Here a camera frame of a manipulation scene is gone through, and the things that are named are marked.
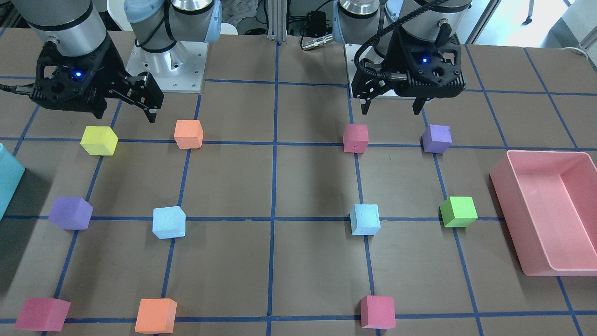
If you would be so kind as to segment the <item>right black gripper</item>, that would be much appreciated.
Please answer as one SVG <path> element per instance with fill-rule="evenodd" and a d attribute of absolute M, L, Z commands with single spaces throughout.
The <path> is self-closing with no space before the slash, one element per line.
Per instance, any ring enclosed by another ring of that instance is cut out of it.
<path fill-rule="evenodd" d="M 110 34 L 94 51 L 64 56 L 56 43 L 47 41 L 37 60 L 30 99 L 45 109 L 92 113 L 103 117 L 106 98 L 119 98 L 140 108 L 155 123 L 164 94 L 148 72 L 129 75 Z"/>

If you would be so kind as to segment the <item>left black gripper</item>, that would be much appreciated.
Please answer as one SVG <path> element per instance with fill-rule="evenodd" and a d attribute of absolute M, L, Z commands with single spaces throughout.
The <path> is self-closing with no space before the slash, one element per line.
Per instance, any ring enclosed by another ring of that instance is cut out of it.
<path fill-rule="evenodd" d="M 371 100 L 390 90 L 398 96 L 415 98 L 414 115 L 419 115 L 426 98 L 453 98 L 467 86 L 461 69 L 461 47 L 450 28 L 431 34 L 431 41 L 420 40 L 404 28 L 396 28 L 389 42 L 386 57 L 380 64 L 364 59 L 360 62 L 368 70 L 399 74 L 399 80 L 373 78 L 361 70 L 352 80 L 353 97 L 367 115 Z"/>

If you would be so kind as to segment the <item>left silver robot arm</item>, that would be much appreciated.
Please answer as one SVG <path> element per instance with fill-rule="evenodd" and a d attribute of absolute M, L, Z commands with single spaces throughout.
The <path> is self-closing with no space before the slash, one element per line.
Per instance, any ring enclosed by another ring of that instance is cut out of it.
<path fill-rule="evenodd" d="M 418 115 L 434 98 L 467 87 L 456 34 L 469 0 L 335 0 L 333 38 L 356 44 L 352 96 L 367 114 L 374 98 L 393 91 L 413 98 Z"/>

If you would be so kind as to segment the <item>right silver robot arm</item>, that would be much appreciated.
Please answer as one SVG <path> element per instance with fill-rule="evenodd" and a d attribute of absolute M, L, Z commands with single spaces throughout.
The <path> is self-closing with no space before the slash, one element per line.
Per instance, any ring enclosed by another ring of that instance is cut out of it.
<path fill-rule="evenodd" d="M 185 67 L 183 41 L 216 42 L 222 25 L 219 0 L 126 0 L 135 45 L 147 55 L 146 70 L 132 75 L 90 0 L 15 0 L 15 8 L 43 40 L 35 82 L 2 85 L 46 109 L 103 117 L 107 98 L 140 108 L 150 123 L 164 94 L 155 76 Z"/>

